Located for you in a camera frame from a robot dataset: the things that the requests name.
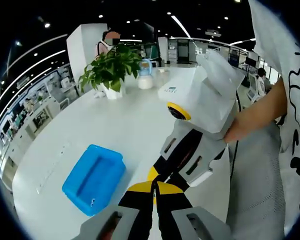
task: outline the cable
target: cable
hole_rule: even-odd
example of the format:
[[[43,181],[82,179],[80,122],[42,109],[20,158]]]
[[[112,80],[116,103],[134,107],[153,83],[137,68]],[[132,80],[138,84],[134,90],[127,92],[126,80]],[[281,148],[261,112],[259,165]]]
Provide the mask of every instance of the cable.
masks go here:
[[[241,112],[241,103],[240,103],[240,99],[239,99],[239,95],[238,95],[238,92],[237,92],[237,91],[235,91],[235,95],[236,95],[236,99],[238,100],[239,112]],[[239,141],[236,141],[235,149],[234,149],[234,154],[233,154],[233,161],[232,161],[232,168],[231,168],[230,181],[231,181],[231,179],[232,179],[232,175],[234,174],[235,160],[236,160],[237,150],[238,150],[238,143],[239,143]]]

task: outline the white pillar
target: white pillar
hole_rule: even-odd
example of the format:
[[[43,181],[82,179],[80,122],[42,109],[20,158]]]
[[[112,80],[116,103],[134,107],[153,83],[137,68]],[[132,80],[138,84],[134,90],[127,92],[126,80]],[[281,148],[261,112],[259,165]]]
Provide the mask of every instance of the white pillar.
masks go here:
[[[84,68],[95,58],[96,44],[107,30],[106,23],[82,24],[66,39],[70,67],[76,83],[84,73]]]
[[[159,50],[160,50],[160,57],[162,60],[164,60],[164,63],[166,64],[168,59],[168,38],[165,36],[158,37],[158,43],[159,43]]]

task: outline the camera lens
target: camera lens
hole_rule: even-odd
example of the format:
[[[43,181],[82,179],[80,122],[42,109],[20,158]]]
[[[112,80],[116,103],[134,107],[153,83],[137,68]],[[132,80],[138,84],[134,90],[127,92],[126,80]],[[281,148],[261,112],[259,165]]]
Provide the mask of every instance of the camera lens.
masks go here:
[[[173,107],[168,107],[169,112],[174,116],[176,119],[186,120],[186,117],[180,113],[178,110],[174,109]]]

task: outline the black ceiling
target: black ceiling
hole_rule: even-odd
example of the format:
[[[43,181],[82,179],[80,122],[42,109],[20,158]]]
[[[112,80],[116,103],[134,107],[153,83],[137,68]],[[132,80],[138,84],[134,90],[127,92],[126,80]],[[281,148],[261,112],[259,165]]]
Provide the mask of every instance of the black ceiling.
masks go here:
[[[22,54],[44,41],[63,34],[71,34],[80,24],[107,23],[109,27],[121,34],[121,39],[131,39],[132,35],[135,35],[136,39],[144,38],[140,28],[142,22],[154,27],[158,37],[165,36],[165,34],[169,37],[186,37],[183,30],[167,12],[171,12],[171,15],[175,15],[180,20],[192,38],[209,39],[210,37],[205,34],[208,29],[219,31],[221,34],[221,37],[215,37],[214,40],[228,44],[254,38],[247,0],[242,0],[241,3],[236,3],[235,0],[180,2],[175,0],[93,0],[76,1],[74,5],[42,2],[39,7],[27,9],[26,14],[18,14],[16,11],[9,13],[11,18],[8,25],[8,28],[11,26],[11,29],[8,29],[11,30],[10,39],[8,39],[10,47],[5,52],[4,62],[0,68],[0,82],[7,69],[7,62],[11,64]],[[45,28],[45,23],[50,23],[50,27]],[[22,46],[16,45],[16,41],[19,41]],[[251,50],[254,43],[249,41],[238,46]],[[63,37],[27,54],[4,74],[5,83],[0,85],[1,91],[4,91],[18,75],[33,64],[66,49],[66,37]],[[68,63],[67,52],[42,62],[27,75],[36,76],[49,67],[55,69],[59,65],[59,63],[51,64],[55,61]],[[7,91],[0,101],[0,109],[6,106],[13,96],[12,91],[15,90],[16,87],[13,86]]]

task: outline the blue plastic box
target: blue plastic box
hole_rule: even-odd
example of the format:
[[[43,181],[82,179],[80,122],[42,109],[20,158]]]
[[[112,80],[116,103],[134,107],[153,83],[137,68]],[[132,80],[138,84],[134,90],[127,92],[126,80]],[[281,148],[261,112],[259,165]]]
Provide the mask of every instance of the blue plastic box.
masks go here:
[[[125,169],[120,153],[90,145],[65,180],[62,191],[84,214],[93,216],[108,205]]]

